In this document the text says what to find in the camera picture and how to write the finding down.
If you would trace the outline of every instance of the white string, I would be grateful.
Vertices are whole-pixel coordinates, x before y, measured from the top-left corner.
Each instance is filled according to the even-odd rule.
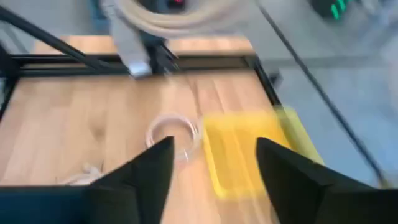
[[[189,128],[192,138],[191,148],[182,149],[178,154],[175,155],[175,158],[177,160],[189,160],[194,150],[200,145],[201,132],[188,118],[179,114],[162,115],[153,120],[153,122],[149,126],[148,131],[146,132],[146,146],[148,148],[152,147],[155,144],[153,137],[155,130],[158,129],[160,126],[169,123],[181,123]]]

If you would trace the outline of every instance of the gray floor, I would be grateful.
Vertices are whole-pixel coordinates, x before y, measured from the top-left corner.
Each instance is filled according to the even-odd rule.
[[[55,35],[98,33],[90,17],[88,1],[2,0],[7,7]],[[382,48],[368,41],[363,44],[363,41],[357,41],[364,39],[359,31],[363,24],[353,25],[350,20],[347,28],[326,23],[305,0],[261,0],[261,3],[298,54],[309,62],[311,72],[388,178],[398,184],[398,163],[395,162],[398,158],[398,78],[395,78],[396,70],[389,66],[394,62],[398,41],[391,39]],[[262,58],[267,60],[264,66],[281,72],[284,81],[277,92],[283,103],[297,111],[326,164],[355,179],[377,185],[373,171],[270,25],[265,20],[258,20],[247,29],[259,27],[263,35],[255,39],[255,44],[267,49]],[[18,37],[27,49],[31,48],[31,38],[21,33]],[[0,40],[13,52],[18,51],[4,31],[0,31]],[[351,56],[371,56],[371,59],[357,60],[349,58]]]

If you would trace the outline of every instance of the black rod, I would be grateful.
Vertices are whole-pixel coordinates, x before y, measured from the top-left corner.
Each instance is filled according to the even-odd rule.
[[[87,57],[83,52],[80,52],[79,50],[72,47],[71,45],[66,44],[64,41],[54,37],[53,35],[49,34],[48,32],[31,24],[27,20],[21,18],[20,16],[14,14],[13,12],[11,12],[1,6],[0,6],[0,20],[2,20],[4,22],[8,22],[8,23],[20,28],[24,32],[43,41],[44,43],[48,44],[49,46],[65,53],[67,55],[72,56],[79,62],[84,63],[85,65],[87,65],[91,68],[101,69],[101,68],[107,67],[106,63]]]
[[[119,55],[116,54],[95,54],[87,55],[90,58],[95,58],[104,62],[120,62]],[[11,55],[20,66],[27,64],[49,64],[49,63],[79,63],[75,58],[69,55],[54,55],[54,54],[17,54]]]
[[[76,76],[99,76],[99,75],[129,75],[126,67],[123,68],[103,68],[96,70],[92,68],[28,68],[21,69],[20,78],[39,78],[39,77],[76,77]]]
[[[19,72],[19,66],[8,54],[7,50],[0,44],[0,72],[9,77],[16,77]]]
[[[268,96],[269,102],[272,106],[280,106],[280,100],[278,95],[276,94],[274,87],[272,86],[271,81],[269,80],[267,74],[265,73],[264,69],[261,66],[260,62],[256,62],[254,64],[254,71],[257,74],[257,77],[260,80],[260,83]]]
[[[305,76],[308,78],[312,86],[316,89],[316,91],[319,93],[321,96],[322,100],[326,103],[326,105],[329,107],[330,111],[332,114],[335,116],[335,118],[338,120],[340,123],[341,127],[346,131],[348,137],[351,139],[352,143],[356,146],[358,151],[362,154],[362,156],[365,158],[365,160],[368,162],[368,164],[372,167],[374,173],[376,174],[376,177],[379,181],[379,184],[381,184],[383,187],[387,187],[388,181],[384,177],[384,174],[382,170],[380,169],[379,165],[377,164],[376,160],[371,156],[369,150],[366,148],[366,146],[362,143],[362,141],[355,135],[353,129],[351,126],[348,124],[348,122],[344,119],[343,115],[341,112],[337,109],[337,107],[334,105],[332,100],[329,98],[329,96],[323,91],[323,88],[321,85],[318,83],[317,79],[312,75],[306,64],[302,61],[298,53],[294,50],[290,42],[286,39],[285,35],[282,33],[282,31],[279,29],[275,21],[271,18],[271,16],[268,14],[268,12],[257,2],[257,6],[259,7],[262,15],[266,18],[268,23],[271,25],[275,33],[278,35],[279,39],[282,41],[282,43],[286,46],[287,50],[290,52],[290,54],[293,56],[293,59],[297,62]]]

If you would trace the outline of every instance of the green light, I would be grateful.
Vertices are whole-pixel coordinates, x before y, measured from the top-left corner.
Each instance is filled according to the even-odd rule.
[[[331,5],[330,10],[331,10],[331,13],[333,13],[333,17],[336,20],[340,18],[340,15],[338,14],[337,7],[334,4]]]
[[[346,10],[346,4],[344,3],[344,0],[337,0],[338,4],[340,5],[340,9],[343,12],[344,10]]]

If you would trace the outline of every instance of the black metal frame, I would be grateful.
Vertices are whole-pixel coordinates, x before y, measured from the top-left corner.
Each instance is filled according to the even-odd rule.
[[[7,79],[6,99],[0,110],[0,120],[20,78],[127,75],[129,73],[118,55],[86,55],[1,6],[0,20],[20,28],[64,53],[64,55],[10,55],[0,44],[0,78]],[[164,75],[167,72],[252,69],[256,71],[271,103],[280,104],[271,81],[254,54],[176,56],[163,43],[146,46],[146,49],[155,75]]]

